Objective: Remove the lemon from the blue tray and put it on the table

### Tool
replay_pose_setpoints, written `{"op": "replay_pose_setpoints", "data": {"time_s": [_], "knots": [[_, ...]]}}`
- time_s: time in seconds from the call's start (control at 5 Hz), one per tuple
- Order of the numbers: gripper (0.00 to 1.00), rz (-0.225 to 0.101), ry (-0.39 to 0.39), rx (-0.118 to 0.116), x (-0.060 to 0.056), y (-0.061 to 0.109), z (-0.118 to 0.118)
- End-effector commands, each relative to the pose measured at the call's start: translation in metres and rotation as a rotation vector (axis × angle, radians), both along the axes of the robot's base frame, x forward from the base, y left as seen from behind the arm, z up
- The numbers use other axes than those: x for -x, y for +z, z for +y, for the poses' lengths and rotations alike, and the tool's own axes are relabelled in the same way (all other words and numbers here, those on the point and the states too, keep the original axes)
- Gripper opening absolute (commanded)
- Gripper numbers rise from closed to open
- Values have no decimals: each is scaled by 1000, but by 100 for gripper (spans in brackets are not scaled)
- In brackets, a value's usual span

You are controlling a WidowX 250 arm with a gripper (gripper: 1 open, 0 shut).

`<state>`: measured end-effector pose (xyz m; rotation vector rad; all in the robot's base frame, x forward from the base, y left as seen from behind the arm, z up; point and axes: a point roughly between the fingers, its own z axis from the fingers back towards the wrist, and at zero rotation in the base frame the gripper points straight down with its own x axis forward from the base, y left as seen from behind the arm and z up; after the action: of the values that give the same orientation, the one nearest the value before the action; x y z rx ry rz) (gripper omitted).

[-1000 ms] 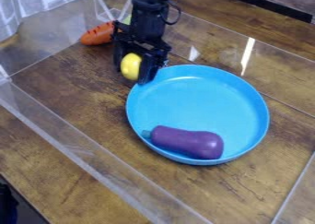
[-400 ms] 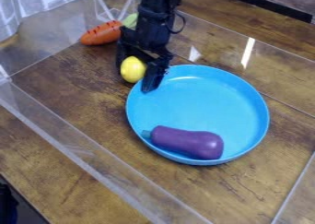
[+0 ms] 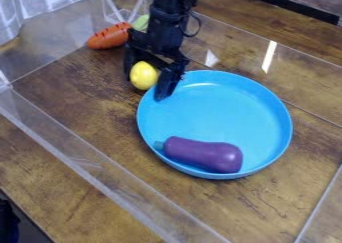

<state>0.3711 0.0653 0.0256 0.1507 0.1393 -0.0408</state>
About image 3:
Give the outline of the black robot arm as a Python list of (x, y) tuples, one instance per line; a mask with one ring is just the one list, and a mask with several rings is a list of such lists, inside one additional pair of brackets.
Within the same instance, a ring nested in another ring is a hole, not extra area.
[(125, 52), (125, 73), (130, 74), (139, 61), (151, 63), (161, 76), (155, 87), (155, 100), (173, 95), (185, 74), (189, 58), (181, 52), (183, 37), (197, 33), (187, 32), (189, 18), (194, 17), (198, 25), (201, 19), (193, 14), (198, 0), (153, 0), (147, 32), (129, 29)]

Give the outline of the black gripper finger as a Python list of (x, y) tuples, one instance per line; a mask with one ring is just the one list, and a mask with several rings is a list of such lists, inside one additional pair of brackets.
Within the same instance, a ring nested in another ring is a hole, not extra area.
[(165, 98), (173, 95), (177, 85), (183, 79), (183, 74), (185, 67), (179, 65), (171, 65), (162, 69), (155, 86), (154, 98), (157, 101), (162, 101)]
[(127, 46), (125, 51), (123, 68), (126, 77), (130, 77), (134, 65), (146, 60), (146, 52), (135, 47)]

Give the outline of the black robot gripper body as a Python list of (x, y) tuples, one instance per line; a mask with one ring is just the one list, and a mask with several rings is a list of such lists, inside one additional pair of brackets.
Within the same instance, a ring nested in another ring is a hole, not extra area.
[(126, 47), (135, 47), (146, 52), (146, 60), (161, 69), (179, 65), (186, 67), (189, 59), (181, 52), (189, 16), (185, 13), (167, 13), (150, 7), (147, 31), (129, 30)]

